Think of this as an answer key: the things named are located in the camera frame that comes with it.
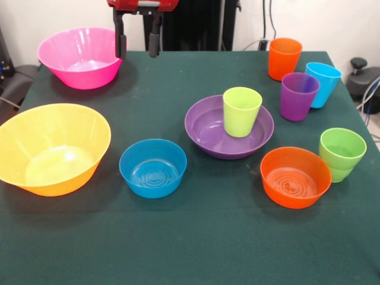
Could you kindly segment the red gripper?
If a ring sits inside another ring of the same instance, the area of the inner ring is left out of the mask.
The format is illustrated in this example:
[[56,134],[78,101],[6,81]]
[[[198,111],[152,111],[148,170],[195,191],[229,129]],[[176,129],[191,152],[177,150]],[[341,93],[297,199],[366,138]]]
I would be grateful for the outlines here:
[[[123,11],[135,12],[142,9],[151,9],[158,12],[171,12],[178,5],[179,0],[107,0],[107,4],[113,8],[113,22],[115,25],[115,55],[124,59],[126,54],[126,36],[124,34]],[[149,35],[149,56],[157,57],[160,52],[160,30],[162,26],[162,14],[153,15],[152,29]]]

